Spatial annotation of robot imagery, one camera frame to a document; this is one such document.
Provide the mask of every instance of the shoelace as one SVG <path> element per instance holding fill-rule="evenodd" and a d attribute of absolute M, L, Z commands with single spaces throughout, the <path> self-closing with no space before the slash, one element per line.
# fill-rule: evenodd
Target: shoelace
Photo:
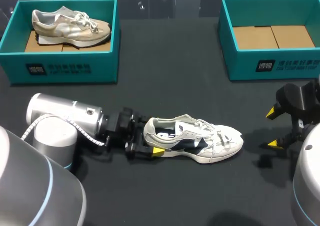
<path fill-rule="evenodd" d="M 71 22 L 81 23 L 83 26 L 86 26 L 88 24 L 92 32 L 95 32 L 97 30 L 98 24 L 95 23 L 93 20 L 90 20 L 89 16 L 85 12 L 81 12 L 81 11 L 75 11 L 75 12 L 77 14 L 71 20 Z"/>
<path fill-rule="evenodd" d="M 215 138 L 218 135 L 220 135 L 221 138 L 222 138 L 222 141 L 224 143 L 228 143 L 228 142 L 230 142 L 231 137 L 227 138 L 226 135 L 221 130 L 217 129 L 217 127 L 214 124 L 210 124 L 210 123 L 208 123 L 207 121 L 204 121 L 204 120 L 197 120 L 197 122 L 195 122 L 195 125 L 199 126 L 199 128 L 201 130 L 209 129 L 209 131 L 210 131 L 210 133 L 208 133 L 206 135 L 201 135 L 201 136 L 196 136 L 196 137 L 197 137 L 197 139 L 209 138 L 210 140 L 212 140 L 212 144 L 208 145 L 206 147 L 206 149 L 212 148 L 212 154 L 211 154 L 210 161 L 209 161 L 209 162 L 211 162 L 211 160 L 212 160 L 212 158 L 214 157 L 214 154 L 215 154 L 215 147 L 216 147 Z"/>

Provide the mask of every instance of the teal box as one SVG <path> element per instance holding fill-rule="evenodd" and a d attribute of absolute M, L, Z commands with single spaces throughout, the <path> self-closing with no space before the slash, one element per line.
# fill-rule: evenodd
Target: teal box
<path fill-rule="evenodd" d="M 314 48 L 240 50 L 235 26 L 304 25 Z M 320 0 L 222 0 L 218 24 L 230 80 L 318 78 Z"/>
<path fill-rule="evenodd" d="M 25 53 L 33 28 L 32 11 L 52 12 L 61 6 L 110 23 L 110 51 Z M 117 81 L 119 42 L 117 0 L 20 0 L 0 42 L 0 65 L 11 84 L 112 83 Z M 42 67 L 44 74 L 32 75 L 31 66 Z"/>

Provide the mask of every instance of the shoe sole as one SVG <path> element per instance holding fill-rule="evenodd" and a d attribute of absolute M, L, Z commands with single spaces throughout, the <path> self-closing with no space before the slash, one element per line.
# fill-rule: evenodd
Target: shoe sole
<path fill-rule="evenodd" d="M 67 44 L 72 45 L 77 49 L 80 48 L 87 48 L 87 47 L 93 47 L 97 45 L 104 44 L 111 39 L 111 33 L 104 38 L 98 39 L 98 40 L 92 40 L 92 41 L 78 41 L 78 40 L 72 40 L 64 37 L 50 37 L 50 36 L 43 36 L 43 35 L 35 35 L 35 38 L 39 45 L 60 45 L 60 44 Z"/>
<path fill-rule="evenodd" d="M 215 162 L 219 162 L 221 160 L 225 160 L 227 158 L 230 158 L 231 156 L 235 155 L 236 153 L 239 152 L 239 150 L 241 148 L 239 148 L 237 151 L 233 152 L 232 154 L 229 155 L 225 155 L 225 156 L 221 156 L 221 157 L 213 157 L 211 160 L 210 158 L 207 157 L 202 157 L 202 156 L 198 156 L 198 155 L 194 155 L 192 153 L 189 152 L 185 152 L 185 151 L 174 151 L 174 150 L 170 150 L 170 149 L 166 149 L 163 147 L 160 147 L 152 142 L 147 141 L 147 144 L 152 146 L 152 147 L 156 147 L 156 148 L 161 148 L 161 149 L 165 149 L 164 154 L 161 157 L 164 158 L 170 158 L 170 157 L 175 157 L 175 156 L 187 156 L 189 158 L 192 158 L 193 160 L 197 161 L 199 164 L 212 164 Z"/>

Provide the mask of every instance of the shoe tongue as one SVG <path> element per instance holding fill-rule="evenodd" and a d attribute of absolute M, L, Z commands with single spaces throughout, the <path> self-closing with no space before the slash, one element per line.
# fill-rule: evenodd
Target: shoe tongue
<path fill-rule="evenodd" d="M 68 9 L 65 6 L 62 6 L 58 12 L 71 18 L 76 16 L 76 13 L 73 10 Z"/>
<path fill-rule="evenodd" d="M 60 17 L 60 14 L 55 15 L 54 21 L 57 21 L 59 17 Z"/>
<path fill-rule="evenodd" d="M 201 129 L 197 127 L 195 124 L 189 124 L 182 121 L 175 122 L 175 135 L 180 135 L 186 130 L 190 132 L 194 132 L 196 134 L 201 133 Z"/>

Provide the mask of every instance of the white sneaker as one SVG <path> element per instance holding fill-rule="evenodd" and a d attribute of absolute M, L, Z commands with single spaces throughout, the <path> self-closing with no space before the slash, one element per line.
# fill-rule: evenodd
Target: white sneaker
<path fill-rule="evenodd" d="M 229 158 L 244 143 L 239 131 L 189 115 L 174 119 L 151 118 L 144 127 L 143 136 L 149 146 L 165 149 L 162 157 L 184 155 L 201 164 Z"/>
<path fill-rule="evenodd" d="M 32 25 L 41 45 L 71 44 L 77 48 L 91 47 L 110 40 L 111 26 L 90 19 L 85 12 L 61 7 L 54 12 L 32 12 Z"/>

